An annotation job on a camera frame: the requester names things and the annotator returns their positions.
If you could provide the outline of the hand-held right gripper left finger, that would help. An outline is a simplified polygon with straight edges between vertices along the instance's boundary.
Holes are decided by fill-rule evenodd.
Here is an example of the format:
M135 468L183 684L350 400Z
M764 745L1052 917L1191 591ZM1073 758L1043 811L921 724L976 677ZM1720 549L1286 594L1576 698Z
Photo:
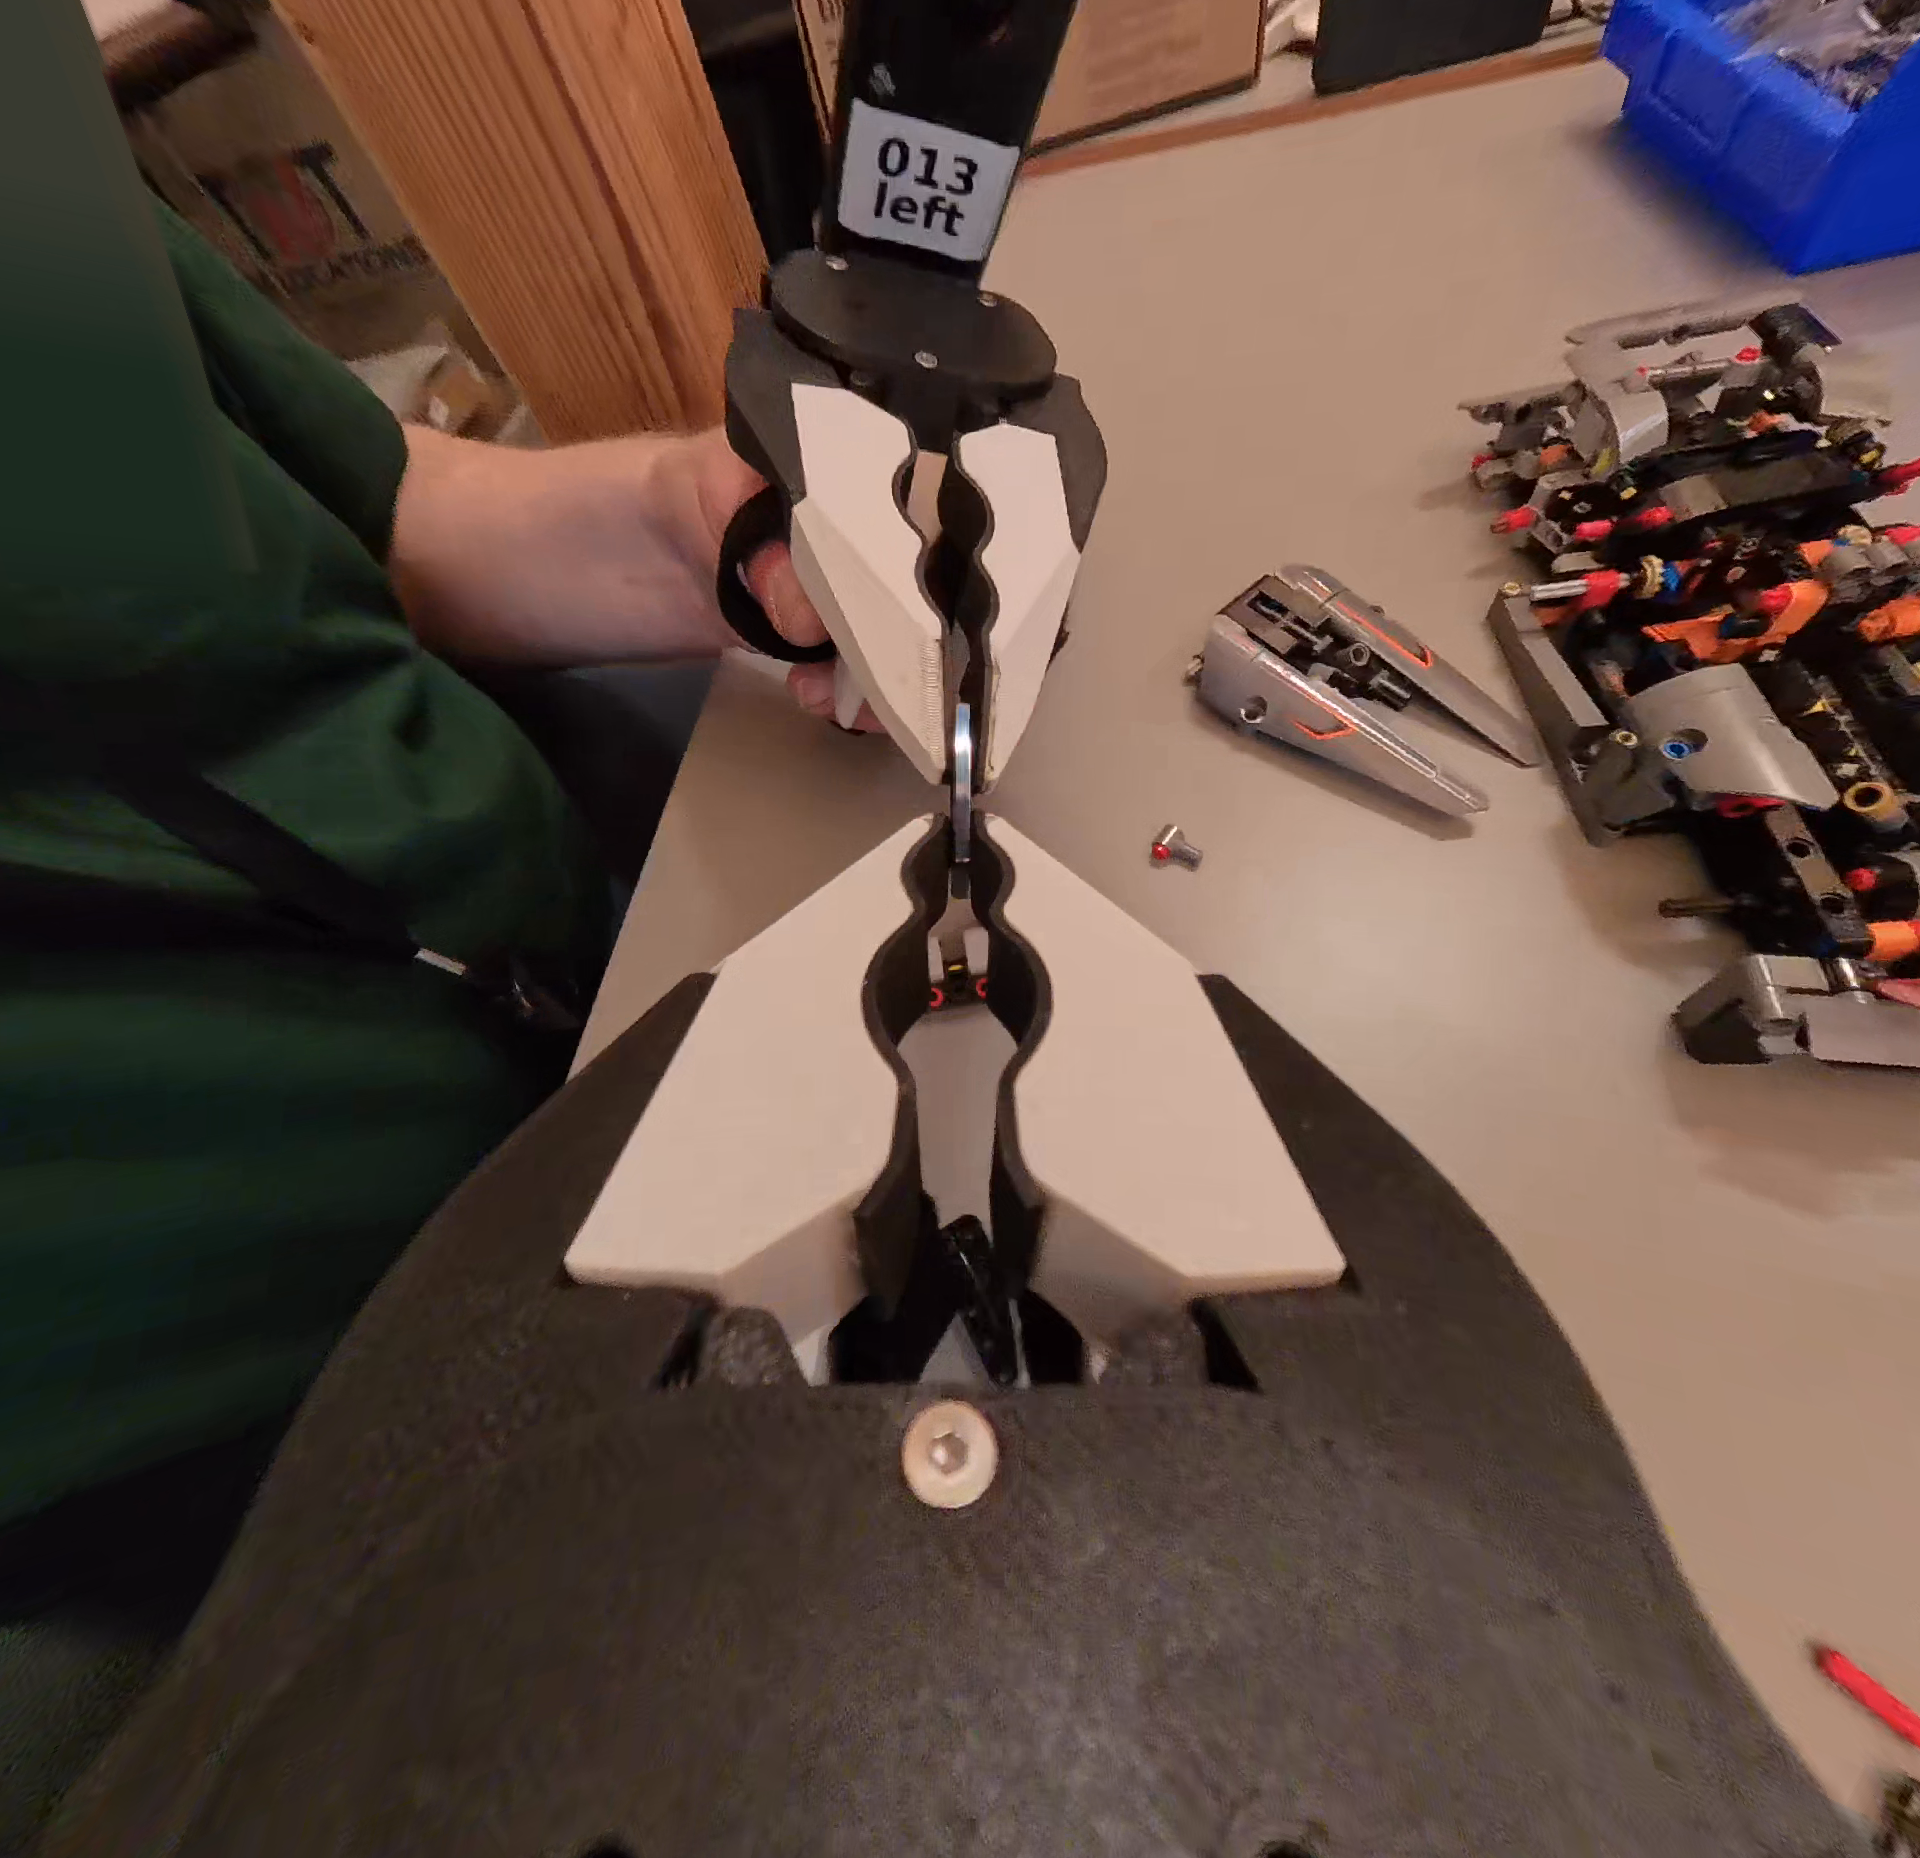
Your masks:
M870 977L898 937L924 952L909 863L934 816L737 946L565 1254L575 1283L672 1286L782 1322L891 1311L923 1214L919 1116Z

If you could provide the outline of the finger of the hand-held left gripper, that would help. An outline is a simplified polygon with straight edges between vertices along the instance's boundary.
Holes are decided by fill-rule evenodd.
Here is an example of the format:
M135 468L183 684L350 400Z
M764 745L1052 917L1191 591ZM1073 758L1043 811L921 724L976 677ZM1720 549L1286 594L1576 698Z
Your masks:
M1060 442L1001 421L961 435L944 473L946 722L961 690L983 718L981 795L1019 745L1054 665L1081 564Z
M800 383L803 495L789 546L834 646L834 718L872 711L932 785L950 780L950 622L927 594L930 546L901 499L915 446L851 389Z

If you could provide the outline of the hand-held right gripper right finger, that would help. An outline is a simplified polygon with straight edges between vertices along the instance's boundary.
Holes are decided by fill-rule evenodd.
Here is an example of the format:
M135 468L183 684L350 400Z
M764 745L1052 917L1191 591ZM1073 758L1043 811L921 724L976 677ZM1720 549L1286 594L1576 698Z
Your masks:
M1013 874L998 920L1047 982L1013 1069L1031 1286L1122 1337L1198 1297L1336 1285L1347 1259L1195 966L1008 821L985 836Z

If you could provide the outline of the grey lego tile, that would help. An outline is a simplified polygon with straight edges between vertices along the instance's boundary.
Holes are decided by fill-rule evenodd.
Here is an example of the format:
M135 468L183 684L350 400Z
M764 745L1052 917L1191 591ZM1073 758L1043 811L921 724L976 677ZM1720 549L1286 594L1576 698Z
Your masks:
M961 690L950 724L950 869L946 891L953 901L972 901L977 860L977 795L983 751L983 718L972 695Z

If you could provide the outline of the person's left forearm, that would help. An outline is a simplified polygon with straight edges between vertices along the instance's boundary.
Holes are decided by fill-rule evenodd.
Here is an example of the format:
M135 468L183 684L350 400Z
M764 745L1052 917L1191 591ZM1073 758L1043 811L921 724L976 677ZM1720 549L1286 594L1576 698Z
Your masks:
M388 580L406 626L462 669L565 669L672 649L660 597L574 453L401 429Z

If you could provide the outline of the black curved lego piece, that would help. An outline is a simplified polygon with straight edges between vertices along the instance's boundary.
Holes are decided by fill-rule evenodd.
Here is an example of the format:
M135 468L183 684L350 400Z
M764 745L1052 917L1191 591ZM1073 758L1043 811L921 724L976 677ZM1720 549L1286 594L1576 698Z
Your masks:
M998 1388L1015 1386L1023 1373L1015 1301L985 1220L970 1211L941 1228L939 1271L950 1316L983 1378Z

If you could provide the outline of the grey pointed lego wing assembly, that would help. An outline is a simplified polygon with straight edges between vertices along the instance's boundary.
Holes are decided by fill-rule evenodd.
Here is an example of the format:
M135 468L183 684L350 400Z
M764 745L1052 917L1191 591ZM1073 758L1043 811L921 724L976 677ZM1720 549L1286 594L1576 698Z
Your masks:
M1446 817L1485 814L1488 797L1422 750L1404 709L1451 718L1524 769L1545 762L1522 718L1383 605L1309 564L1283 564L1225 604L1188 684L1235 729Z

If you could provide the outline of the large lego car model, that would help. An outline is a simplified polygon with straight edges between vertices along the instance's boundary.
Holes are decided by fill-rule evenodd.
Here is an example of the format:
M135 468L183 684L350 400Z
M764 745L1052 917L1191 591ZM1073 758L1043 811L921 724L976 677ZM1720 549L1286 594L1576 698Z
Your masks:
M1665 917L1741 952L1672 1012L1700 1064L1918 1067L1918 534L1877 357L1767 293L1577 326L1466 400L1492 607L1580 828L1674 836Z

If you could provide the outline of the red lego axle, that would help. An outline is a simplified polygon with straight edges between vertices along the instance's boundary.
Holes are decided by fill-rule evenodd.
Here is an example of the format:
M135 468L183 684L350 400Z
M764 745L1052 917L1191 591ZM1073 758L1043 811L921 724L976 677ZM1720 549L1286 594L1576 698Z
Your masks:
M1873 1719L1897 1741L1908 1747L1920 1747L1920 1721L1916 1705L1903 1700L1897 1691L1851 1656L1824 1642L1812 1645L1812 1667L1837 1691L1846 1693L1861 1711Z

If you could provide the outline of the person's left hand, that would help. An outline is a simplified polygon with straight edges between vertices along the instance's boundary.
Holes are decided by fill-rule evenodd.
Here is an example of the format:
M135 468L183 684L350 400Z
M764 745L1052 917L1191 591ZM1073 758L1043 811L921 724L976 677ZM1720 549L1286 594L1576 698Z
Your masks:
M667 525L667 541L680 562L680 591L687 594L687 601L671 605L671 629L663 638L692 649L700 636L706 636L708 646L726 641L773 658L777 653L765 638L758 634L743 638L729 628L718 598L726 531L733 525L733 517L765 489L765 479L733 450L721 426L668 437L654 468L657 522ZM756 598L770 624L770 638L794 647L828 641L828 628L813 597L803 591L786 539L756 544L740 584ZM866 701L850 709L840 707L838 671L833 658L794 660L786 668L783 681L788 695L808 717L834 722L846 732L880 732L880 720Z

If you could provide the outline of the plain cardboard box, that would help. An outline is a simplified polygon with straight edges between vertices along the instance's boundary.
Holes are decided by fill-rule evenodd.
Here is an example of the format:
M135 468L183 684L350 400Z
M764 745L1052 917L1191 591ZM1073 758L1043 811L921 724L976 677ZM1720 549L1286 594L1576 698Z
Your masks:
M1268 0L1078 0L1031 150L1259 81Z

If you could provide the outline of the person's green shirt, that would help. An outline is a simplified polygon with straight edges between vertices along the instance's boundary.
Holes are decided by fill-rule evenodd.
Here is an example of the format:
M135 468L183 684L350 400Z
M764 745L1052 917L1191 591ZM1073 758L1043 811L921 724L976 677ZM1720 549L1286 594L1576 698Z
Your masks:
M565 1075L607 874L388 580L401 426L173 207L5 315L5 1523L282 1417Z

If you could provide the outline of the printed cardboard box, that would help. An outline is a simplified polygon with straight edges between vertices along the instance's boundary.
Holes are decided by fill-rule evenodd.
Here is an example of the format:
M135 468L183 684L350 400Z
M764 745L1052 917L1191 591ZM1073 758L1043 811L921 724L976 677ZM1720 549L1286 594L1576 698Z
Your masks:
M249 22L243 48L130 115L142 175L398 419L543 445L301 43L266 4Z

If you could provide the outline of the black flat box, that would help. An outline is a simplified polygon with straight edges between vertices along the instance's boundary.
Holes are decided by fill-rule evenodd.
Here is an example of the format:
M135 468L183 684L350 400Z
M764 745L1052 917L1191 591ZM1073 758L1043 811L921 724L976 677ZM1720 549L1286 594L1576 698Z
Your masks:
M1318 97L1482 61L1541 40L1553 0L1318 0Z

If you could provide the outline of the blue plastic bin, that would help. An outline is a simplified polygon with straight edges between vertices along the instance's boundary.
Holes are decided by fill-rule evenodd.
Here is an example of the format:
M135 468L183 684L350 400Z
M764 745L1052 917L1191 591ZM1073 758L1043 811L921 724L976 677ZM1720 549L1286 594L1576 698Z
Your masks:
M1861 107L1745 45L1722 0L1612 0L1629 137L1793 275L1916 253L1918 69Z

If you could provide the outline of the clear plastic bags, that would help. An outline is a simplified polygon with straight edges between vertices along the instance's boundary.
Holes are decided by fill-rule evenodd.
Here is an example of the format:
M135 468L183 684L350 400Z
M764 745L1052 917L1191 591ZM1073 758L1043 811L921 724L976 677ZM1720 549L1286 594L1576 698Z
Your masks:
M1741 54L1772 60L1859 113L1918 40L1918 0L1712 0Z

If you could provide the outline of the wooden post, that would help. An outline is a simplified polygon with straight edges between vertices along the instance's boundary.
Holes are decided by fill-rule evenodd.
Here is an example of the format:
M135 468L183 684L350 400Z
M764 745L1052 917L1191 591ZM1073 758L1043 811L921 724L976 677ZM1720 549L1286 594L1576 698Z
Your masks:
M764 246L682 0L271 0L551 442L708 429Z

